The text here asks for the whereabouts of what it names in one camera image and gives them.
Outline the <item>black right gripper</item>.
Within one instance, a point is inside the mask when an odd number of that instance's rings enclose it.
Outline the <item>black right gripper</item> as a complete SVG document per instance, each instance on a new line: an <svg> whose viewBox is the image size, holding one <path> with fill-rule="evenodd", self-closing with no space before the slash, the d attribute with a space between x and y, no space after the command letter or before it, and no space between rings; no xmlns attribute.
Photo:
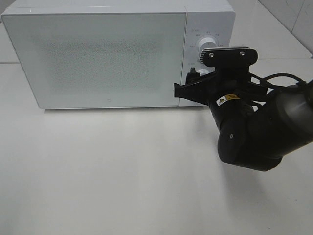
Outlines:
<svg viewBox="0 0 313 235"><path fill-rule="evenodd" d="M174 97L208 106L215 94L226 91L259 108L261 105L256 101L265 95L265 89L251 82L249 72L249 67L257 62L258 57L258 52L252 48L207 52L203 64L214 68L214 71L200 76L195 68L191 68L184 85L174 83Z"/></svg>

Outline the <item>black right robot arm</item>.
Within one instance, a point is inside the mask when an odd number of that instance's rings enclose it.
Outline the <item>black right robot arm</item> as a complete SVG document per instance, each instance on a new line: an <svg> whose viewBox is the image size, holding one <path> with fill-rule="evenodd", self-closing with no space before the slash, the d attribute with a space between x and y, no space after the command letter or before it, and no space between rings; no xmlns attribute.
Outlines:
<svg viewBox="0 0 313 235"><path fill-rule="evenodd" d="M199 61L214 71L191 68L184 85L174 84L174 97L209 107L224 163L268 171L313 141L313 84L292 74L290 86L272 84L278 74L252 82L249 67L257 60L248 47L203 49Z"/></svg>

